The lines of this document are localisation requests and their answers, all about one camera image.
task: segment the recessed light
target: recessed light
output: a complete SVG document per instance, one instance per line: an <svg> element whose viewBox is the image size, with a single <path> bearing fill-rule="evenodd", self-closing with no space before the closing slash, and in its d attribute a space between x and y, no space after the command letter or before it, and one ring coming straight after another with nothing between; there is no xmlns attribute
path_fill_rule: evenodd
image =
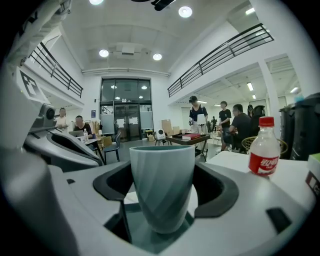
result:
<svg viewBox="0 0 320 256"><path fill-rule="evenodd" d="M298 87L294 87L291 91L290 91L290 93L295 93L296 91L298 90Z"/></svg>
<svg viewBox="0 0 320 256"><path fill-rule="evenodd" d="M247 82L246 85L249 87L249 91L253 91L254 90L251 82Z"/></svg>
<svg viewBox="0 0 320 256"><path fill-rule="evenodd" d="M248 14L252 14L252 13L254 13L254 12L255 12L255 9L254 9L254 8L251 8L251 9L249 9L249 10L246 10L246 11L245 11L245 14L248 15Z"/></svg>
<svg viewBox="0 0 320 256"><path fill-rule="evenodd" d="M89 0L90 3L94 6L100 5L104 0Z"/></svg>
<svg viewBox="0 0 320 256"><path fill-rule="evenodd" d="M99 55L103 58L106 58L109 56L109 52L105 49L102 49L101 51L99 51Z"/></svg>
<svg viewBox="0 0 320 256"><path fill-rule="evenodd" d="M179 15L182 18L189 18L192 15L192 9L188 6L183 6L179 9Z"/></svg>
<svg viewBox="0 0 320 256"><path fill-rule="evenodd" d="M153 59L155 61L160 61L162 59L162 55L160 53L156 53L155 55L153 55Z"/></svg>

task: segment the plastic bottle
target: plastic bottle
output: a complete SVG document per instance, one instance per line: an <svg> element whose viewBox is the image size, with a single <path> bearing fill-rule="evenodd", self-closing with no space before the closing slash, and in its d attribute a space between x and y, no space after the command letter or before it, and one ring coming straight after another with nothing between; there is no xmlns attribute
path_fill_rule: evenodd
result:
<svg viewBox="0 0 320 256"><path fill-rule="evenodd" d="M276 171L281 148L274 133L274 118L260 117L259 126L259 134L250 147L249 169L254 174L267 176Z"/></svg>
<svg viewBox="0 0 320 256"><path fill-rule="evenodd" d="M84 129L83 131L83 137L84 137L84 142L89 142L89 138L88 138L88 132L87 129Z"/></svg>

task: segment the doorway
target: doorway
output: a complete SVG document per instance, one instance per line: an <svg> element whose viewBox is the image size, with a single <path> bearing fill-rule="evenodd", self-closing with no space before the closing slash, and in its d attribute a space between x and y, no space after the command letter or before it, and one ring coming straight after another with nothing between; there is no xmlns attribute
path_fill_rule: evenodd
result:
<svg viewBox="0 0 320 256"><path fill-rule="evenodd" d="M120 141L141 140L139 104L114 105L115 133L120 131Z"/></svg>

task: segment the metal railing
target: metal railing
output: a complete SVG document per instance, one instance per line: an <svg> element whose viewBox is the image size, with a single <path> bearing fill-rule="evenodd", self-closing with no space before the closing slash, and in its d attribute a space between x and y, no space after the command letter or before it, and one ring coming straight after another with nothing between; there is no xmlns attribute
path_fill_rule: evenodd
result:
<svg viewBox="0 0 320 256"><path fill-rule="evenodd" d="M33 58L35 62L46 70L50 77L54 77L62 83L68 90L74 92L76 95L82 96L83 88L64 70L64 68L56 61L46 46L41 42L30 54L29 58Z"/></svg>
<svg viewBox="0 0 320 256"><path fill-rule="evenodd" d="M184 87L222 63L273 40L273 37L269 34L262 23L237 34L208 53L195 65L189 68L182 76L180 76L167 89L169 97L176 94Z"/></svg>

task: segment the white ceiling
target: white ceiling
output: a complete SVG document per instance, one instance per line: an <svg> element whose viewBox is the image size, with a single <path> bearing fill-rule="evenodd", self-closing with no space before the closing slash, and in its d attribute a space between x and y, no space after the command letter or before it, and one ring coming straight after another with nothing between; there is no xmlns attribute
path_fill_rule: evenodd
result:
<svg viewBox="0 0 320 256"><path fill-rule="evenodd" d="M52 106L55 107L56 112L59 111L60 108L65 108L66 111L79 109L77 106L70 104L70 102L55 96L45 90L42 90L44 95L47 97L48 101Z"/></svg>
<svg viewBox="0 0 320 256"><path fill-rule="evenodd" d="M290 95L294 87L300 89L296 72L288 57L270 61L267 66L279 97ZM249 91L248 82L252 83L254 91ZM196 95L200 101L208 102L209 106L220 104L221 101L227 101L229 104L251 102L254 101L252 95L256 96L256 100L269 97L265 80L257 63L222 77L219 81L178 100L177 103L188 104L192 95Z"/></svg>
<svg viewBox="0 0 320 256"><path fill-rule="evenodd" d="M149 2L74 0L71 14L62 22L62 33L76 59L85 70L97 68L136 68L168 72L184 50L208 27L220 24L228 13L245 0L176 0L162 11ZM192 8L190 18L178 10ZM121 43L134 47L134 57L118 58ZM99 56L107 49L108 58ZM161 61L152 59L160 53Z"/></svg>

